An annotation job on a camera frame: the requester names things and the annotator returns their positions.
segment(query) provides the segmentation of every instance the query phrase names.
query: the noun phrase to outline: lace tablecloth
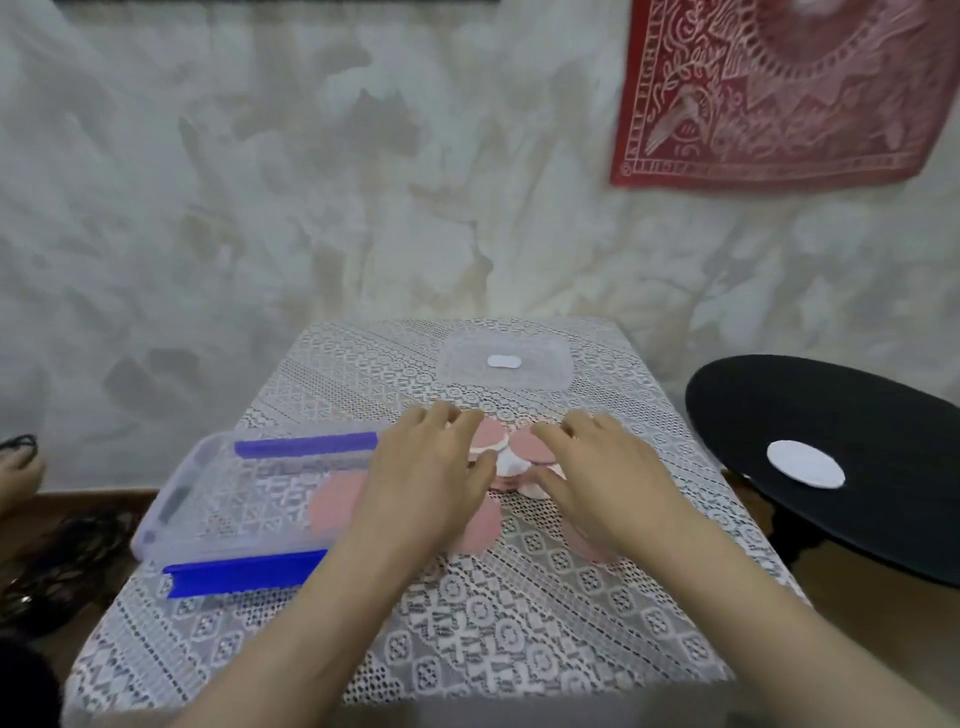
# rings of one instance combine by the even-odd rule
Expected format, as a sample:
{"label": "lace tablecloth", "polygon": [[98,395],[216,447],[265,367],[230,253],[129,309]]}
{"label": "lace tablecloth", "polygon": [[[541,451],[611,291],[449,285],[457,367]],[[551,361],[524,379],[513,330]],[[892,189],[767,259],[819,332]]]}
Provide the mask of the lace tablecloth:
{"label": "lace tablecloth", "polygon": [[[438,384],[454,330],[549,332],[569,341],[564,392]],[[480,407],[507,425],[559,420],[573,407],[612,413],[653,445],[684,494],[780,583],[799,588],[620,330],[600,319],[395,321],[309,328],[241,427],[395,418],[409,402]],[[347,703],[420,696],[608,692],[731,676],[669,595],[633,564],[594,565],[564,546],[549,500],[500,495],[503,533],[481,556],[440,559],[387,619]],[[131,576],[87,640],[65,714],[166,707],[193,698],[296,590],[168,599],[150,564]]]}

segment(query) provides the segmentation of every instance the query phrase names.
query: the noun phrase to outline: hand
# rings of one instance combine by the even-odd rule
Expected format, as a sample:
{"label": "hand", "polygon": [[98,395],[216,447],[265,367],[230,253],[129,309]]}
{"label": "hand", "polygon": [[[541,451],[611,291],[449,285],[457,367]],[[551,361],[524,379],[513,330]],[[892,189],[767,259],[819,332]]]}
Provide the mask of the hand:
{"label": "hand", "polygon": [[496,475],[495,452],[469,466],[482,420],[480,410],[444,401],[408,407],[380,435],[348,531],[396,549],[412,569],[457,539]]}
{"label": "hand", "polygon": [[39,454],[31,460],[33,452],[26,446],[0,451],[0,518],[39,490],[47,464]]}
{"label": "hand", "polygon": [[654,449],[610,415],[571,410],[562,425],[537,423],[532,431],[566,480],[547,468],[528,473],[595,543],[646,567],[687,524],[702,520]]}

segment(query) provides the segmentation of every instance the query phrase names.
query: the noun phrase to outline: gray wallpaper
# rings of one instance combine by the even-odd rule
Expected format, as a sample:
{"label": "gray wallpaper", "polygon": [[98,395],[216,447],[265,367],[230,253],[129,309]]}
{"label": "gray wallpaper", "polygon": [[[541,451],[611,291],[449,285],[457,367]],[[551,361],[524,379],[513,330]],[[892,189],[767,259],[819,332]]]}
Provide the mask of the gray wallpaper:
{"label": "gray wallpaper", "polygon": [[960,121],[898,186],[614,190],[628,15],[6,0],[0,434],[159,484],[311,317],[602,315],[675,395],[761,351],[960,400]]}

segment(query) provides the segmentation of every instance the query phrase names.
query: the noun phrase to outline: transparent plastic lid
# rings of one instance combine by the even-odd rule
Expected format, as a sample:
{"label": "transparent plastic lid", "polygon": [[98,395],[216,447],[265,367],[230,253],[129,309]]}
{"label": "transparent plastic lid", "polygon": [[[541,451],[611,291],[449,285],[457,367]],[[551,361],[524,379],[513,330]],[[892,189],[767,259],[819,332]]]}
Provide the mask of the transparent plastic lid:
{"label": "transparent plastic lid", "polygon": [[441,344],[437,381],[559,392],[573,382],[570,344],[552,334],[458,331]]}
{"label": "transparent plastic lid", "polygon": [[161,567],[330,548],[307,504],[338,471],[365,470],[381,422],[237,429],[202,439],[160,491],[133,536]]}

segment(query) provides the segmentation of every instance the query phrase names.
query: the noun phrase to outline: white disc on black stool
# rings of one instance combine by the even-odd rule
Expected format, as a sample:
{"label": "white disc on black stool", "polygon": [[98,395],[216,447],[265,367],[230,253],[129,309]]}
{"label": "white disc on black stool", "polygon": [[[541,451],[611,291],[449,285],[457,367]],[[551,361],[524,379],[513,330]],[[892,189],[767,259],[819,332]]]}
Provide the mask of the white disc on black stool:
{"label": "white disc on black stool", "polygon": [[834,490],[846,482],[843,468],[825,452],[796,440],[778,440],[767,447],[767,459],[781,473],[804,485]]}

